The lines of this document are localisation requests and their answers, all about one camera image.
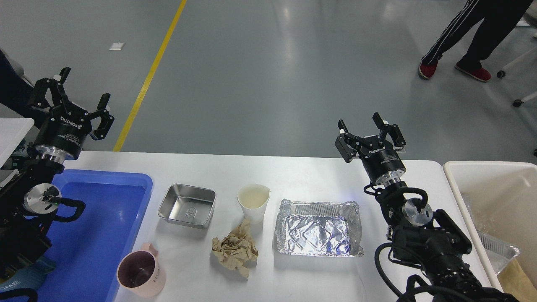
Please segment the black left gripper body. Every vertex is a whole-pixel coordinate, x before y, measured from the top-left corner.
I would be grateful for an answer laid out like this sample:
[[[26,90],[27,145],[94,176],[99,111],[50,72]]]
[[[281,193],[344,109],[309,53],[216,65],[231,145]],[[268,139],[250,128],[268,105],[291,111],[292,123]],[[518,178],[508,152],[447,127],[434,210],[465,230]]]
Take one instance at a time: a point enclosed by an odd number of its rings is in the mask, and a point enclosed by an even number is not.
[[[86,109],[63,105],[52,107],[35,139],[34,148],[41,154],[52,154],[60,150],[65,159],[77,160],[83,143],[92,129]]]

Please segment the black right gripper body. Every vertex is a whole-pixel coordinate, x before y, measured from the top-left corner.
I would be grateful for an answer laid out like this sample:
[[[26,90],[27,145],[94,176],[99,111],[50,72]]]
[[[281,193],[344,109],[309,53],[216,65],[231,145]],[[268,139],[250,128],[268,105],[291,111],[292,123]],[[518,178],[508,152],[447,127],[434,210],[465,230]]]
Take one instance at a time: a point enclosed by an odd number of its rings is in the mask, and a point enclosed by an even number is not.
[[[381,184],[382,176],[395,173],[401,177],[406,168],[394,149],[393,144],[381,136],[366,136],[361,143],[361,161],[370,183]]]

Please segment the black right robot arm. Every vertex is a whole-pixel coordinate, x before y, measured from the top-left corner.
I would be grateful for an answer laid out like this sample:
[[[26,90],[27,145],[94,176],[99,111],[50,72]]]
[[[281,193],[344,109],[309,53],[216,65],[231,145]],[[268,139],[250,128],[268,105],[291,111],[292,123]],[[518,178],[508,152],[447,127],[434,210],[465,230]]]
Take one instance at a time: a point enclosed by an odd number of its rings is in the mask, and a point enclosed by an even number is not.
[[[401,180],[406,168],[397,152],[406,142],[399,126],[378,113],[372,119],[380,132],[365,137],[351,134],[339,120],[334,144],[345,162],[360,159],[368,174],[364,192],[375,197],[388,225],[388,242],[375,250],[375,267],[397,301],[414,302],[427,293],[434,302],[515,302],[511,294],[480,283],[462,260],[472,251],[470,239],[446,211],[432,210],[426,191]],[[380,264],[386,248],[390,262],[419,269],[425,277],[409,276],[405,291],[399,291]]]

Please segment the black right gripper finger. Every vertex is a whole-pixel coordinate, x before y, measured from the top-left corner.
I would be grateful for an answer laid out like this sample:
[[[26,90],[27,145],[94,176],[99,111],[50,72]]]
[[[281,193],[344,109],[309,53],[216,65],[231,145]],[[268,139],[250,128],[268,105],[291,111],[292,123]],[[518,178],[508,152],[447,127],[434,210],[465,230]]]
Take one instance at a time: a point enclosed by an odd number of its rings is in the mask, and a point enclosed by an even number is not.
[[[338,120],[338,129],[340,134],[337,136],[334,145],[336,146],[343,160],[346,163],[350,163],[355,158],[363,159],[365,153],[362,148],[365,145],[365,139],[351,134],[348,131],[343,119]]]
[[[380,131],[378,135],[379,145],[384,145],[385,143],[387,143],[387,136],[390,136],[393,146],[395,146],[395,148],[404,148],[406,146],[406,141],[397,124],[389,124],[389,122],[386,122],[381,118],[378,112],[374,113],[373,121],[377,126],[378,130]]]

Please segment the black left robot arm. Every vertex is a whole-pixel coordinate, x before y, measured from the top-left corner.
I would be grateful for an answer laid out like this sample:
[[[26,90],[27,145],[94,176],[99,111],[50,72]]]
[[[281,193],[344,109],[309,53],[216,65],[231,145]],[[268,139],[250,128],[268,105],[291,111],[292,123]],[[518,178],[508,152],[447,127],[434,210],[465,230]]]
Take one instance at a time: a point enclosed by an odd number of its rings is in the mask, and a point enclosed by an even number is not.
[[[2,71],[1,101],[20,115],[35,119],[39,133],[29,148],[32,158],[1,189],[1,299],[38,300],[40,278],[28,277],[52,246],[47,233],[53,222],[73,222],[86,204],[62,197],[52,180],[65,170],[64,162],[77,160],[86,138],[104,139],[115,117],[101,96],[94,112],[71,102],[65,92],[70,68],[44,77],[34,86],[12,68]]]

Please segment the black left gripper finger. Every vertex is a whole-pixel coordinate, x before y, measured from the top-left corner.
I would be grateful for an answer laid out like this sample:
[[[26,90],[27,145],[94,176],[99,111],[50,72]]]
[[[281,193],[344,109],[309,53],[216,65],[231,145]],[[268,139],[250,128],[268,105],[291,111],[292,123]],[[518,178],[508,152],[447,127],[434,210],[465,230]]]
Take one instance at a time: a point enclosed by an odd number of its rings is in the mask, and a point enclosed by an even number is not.
[[[88,114],[89,122],[96,118],[100,118],[99,126],[90,132],[90,136],[93,140],[105,139],[115,120],[115,117],[110,115],[109,108],[107,107],[110,97],[110,93],[102,94],[99,103],[96,106],[96,111]]]
[[[59,107],[65,112],[71,111],[71,102],[65,93],[64,83],[71,71],[70,67],[63,68],[59,75],[52,78],[44,77],[36,81],[27,102],[27,107],[49,112]]]

